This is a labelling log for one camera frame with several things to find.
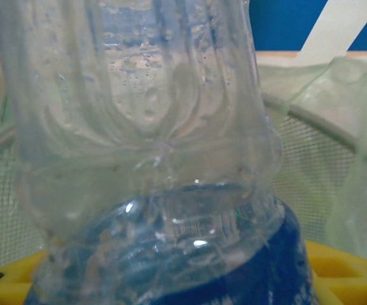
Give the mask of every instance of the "plastic bag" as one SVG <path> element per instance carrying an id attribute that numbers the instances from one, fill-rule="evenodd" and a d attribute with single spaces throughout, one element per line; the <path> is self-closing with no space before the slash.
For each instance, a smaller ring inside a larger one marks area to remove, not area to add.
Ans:
<path id="1" fill-rule="evenodd" d="M 336 170 L 347 162 L 347 152 L 325 154 L 327 140 L 280 132 L 286 146 L 294 144 L 300 151 L 277 180 L 292 180 L 288 183 L 308 198 L 287 201 L 306 238 L 367 258 L 367 62 L 336 58 L 328 65 L 303 68 L 262 66 L 260 77 L 276 128 L 288 111 L 298 113 L 355 153 L 343 179 Z"/>

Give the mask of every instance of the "white strip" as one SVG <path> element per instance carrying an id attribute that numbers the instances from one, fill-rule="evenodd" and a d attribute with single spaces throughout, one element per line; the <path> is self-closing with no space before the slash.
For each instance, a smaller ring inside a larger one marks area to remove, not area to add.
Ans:
<path id="1" fill-rule="evenodd" d="M 366 23 L 367 0 L 328 0 L 296 61 L 320 64 L 345 55 Z"/>

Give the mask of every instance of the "blue wall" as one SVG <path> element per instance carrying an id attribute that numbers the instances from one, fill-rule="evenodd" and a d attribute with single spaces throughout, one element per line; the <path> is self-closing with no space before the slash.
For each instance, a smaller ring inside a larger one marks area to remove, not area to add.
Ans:
<path id="1" fill-rule="evenodd" d="M 250 17 L 256 49 L 301 50 L 326 2 L 327 0 L 251 0 Z M 367 24 L 350 50 L 367 51 Z"/>

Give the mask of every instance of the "yellow object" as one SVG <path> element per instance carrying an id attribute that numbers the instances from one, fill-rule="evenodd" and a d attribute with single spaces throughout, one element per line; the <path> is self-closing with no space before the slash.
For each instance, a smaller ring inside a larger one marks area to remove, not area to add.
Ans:
<path id="1" fill-rule="evenodd" d="M 307 241 L 321 305 L 367 305 L 367 260 Z M 0 268 L 0 305 L 22 305 L 44 252 Z"/>

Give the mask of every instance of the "clear plastic bottle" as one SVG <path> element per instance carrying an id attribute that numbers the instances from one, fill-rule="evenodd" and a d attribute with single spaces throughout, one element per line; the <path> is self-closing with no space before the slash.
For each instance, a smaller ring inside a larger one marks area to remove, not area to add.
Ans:
<path id="1" fill-rule="evenodd" d="M 244 0 L 0 0 L 26 304 L 312 304 Z"/>

